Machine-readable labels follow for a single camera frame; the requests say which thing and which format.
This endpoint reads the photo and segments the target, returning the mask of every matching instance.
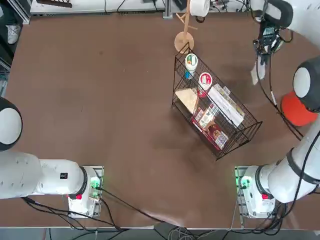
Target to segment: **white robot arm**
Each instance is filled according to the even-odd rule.
[[[13,152],[23,121],[17,107],[0,97],[0,199],[30,195],[68,195],[69,210],[93,217],[100,178],[92,167],[64,159],[38,159]]]
[[[251,0],[250,4],[253,11],[264,13],[265,22],[299,33],[320,48],[320,28],[317,24],[320,22],[320,1]],[[305,61],[297,68],[293,88],[308,110],[320,112],[320,56]],[[308,151],[296,199],[318,187],[319,134],[320,117],[312,124],[299,145],[290,150],[284,159],[269,165],[248,167],[240,185],[250,218],[267,218],[275,208],[275,200],[288,203],[295,199]]]

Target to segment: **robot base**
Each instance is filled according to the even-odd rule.
[[[239,185],[242,188],[249,218],[266,219],[275,209],[276,199],[263,199],[256,183],[258,166],[249,166]]]
[[[87,215],[88,217],[98,217],[100,215],[101,190],[96,190],[93,187],[101,187],[104,175],[103,166],[83,166],[87,174],[87,184],[84,193],[79,199],[68,198],[69,211]],[[71,213],[72,218],[85,218],[78,214]]]

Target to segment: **red button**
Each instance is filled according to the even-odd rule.
[[[267,194],[261,194],[261,196],[262,196],[262,199],[268,199],[269,198]]]

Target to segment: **wooden stand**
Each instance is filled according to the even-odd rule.
[[[179,32],[175,39],[174,39],[174,47],[175,49],[181,54],[184,53],[185,49],[182,49],[186,43],[189,42],[189,47],[192,50],[195,46],[195,41],[192,35],[188,32],[188,28],[197,30],[194,26],[189,26],[189,18],[190,18],[190,0],[187,1],[186,4],[186,13],[182,16],[179,16],[178,13],[176,13],[176,16],[181,20],[181,22],[184,24],[184,29],[182,32]]]

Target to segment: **brown table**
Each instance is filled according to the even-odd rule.
[[[34,18],[25,25],[6,97],[23,116],[14,148],[39,158],[103,165],[105,186],[157,218],[189,228],[229,228],[236,186],[234,166],[281,159],[295,137],[251,84],[258,25],[245,14],[212,14],[197,31],[194,51],[263,121],[249,144],[215,162],[183,116],[171,110],[174,38],[178,19],[160,14]],[[273,59],[278,99],[292,90],[296,67],[319,51],[294,35]],[[39,202],[66,208],[61,196]],[[124,227],[155,222],[105,197]],[[20,199],[0,201],[0,226],[67,226]],[[283,228],[319,230],[319,197],[299,200]],[[239,228],[238,212],[233,227]],[[107,211],[101,219],[108,220]],[[255,227],[257,221],[246,221]],[[86,226],[106,227],[85,221]]]

